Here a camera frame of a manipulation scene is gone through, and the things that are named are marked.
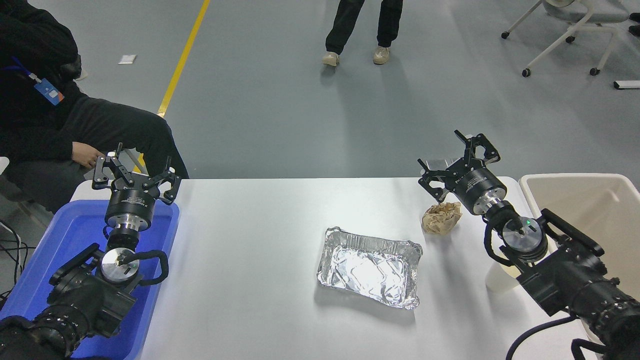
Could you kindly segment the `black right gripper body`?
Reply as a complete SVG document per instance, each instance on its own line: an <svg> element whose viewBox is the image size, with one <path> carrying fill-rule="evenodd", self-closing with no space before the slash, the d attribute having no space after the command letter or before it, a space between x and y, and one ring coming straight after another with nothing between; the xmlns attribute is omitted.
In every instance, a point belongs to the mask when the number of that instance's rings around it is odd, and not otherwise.
<svg viewBox="0 0 640 360"><path fill-rule="evenodd" d="M473 215L484 215L505 199L506 186L486 167L452 170L454 180L451 192Z"/></svg>

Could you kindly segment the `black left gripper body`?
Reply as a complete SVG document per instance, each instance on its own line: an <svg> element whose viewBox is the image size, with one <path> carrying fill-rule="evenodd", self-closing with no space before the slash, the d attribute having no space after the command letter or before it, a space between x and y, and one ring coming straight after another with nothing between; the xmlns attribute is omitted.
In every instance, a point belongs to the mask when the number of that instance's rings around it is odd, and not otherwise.
<svg viewBox="0 0 640 360"><path fill-rule="evenodd" d="M107 206L106 223L116 223L117 218L129 214L151 223L154 206L158 198L157 187L143 189L139 184L127 184L123 178L117 178L110 185L111 195Z"/></svg>

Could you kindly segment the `person's hand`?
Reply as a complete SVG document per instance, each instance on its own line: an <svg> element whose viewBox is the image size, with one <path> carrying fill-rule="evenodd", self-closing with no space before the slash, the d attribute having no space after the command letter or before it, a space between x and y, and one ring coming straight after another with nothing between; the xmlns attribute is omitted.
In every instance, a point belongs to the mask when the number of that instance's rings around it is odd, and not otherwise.
<svg viewBox="0 0 640 360"><path fill-rule="evenodd" d="M93 169L99 158L104 156L104 153L89 144L77 141L71 142L71 160L87 169Z"/></svg>

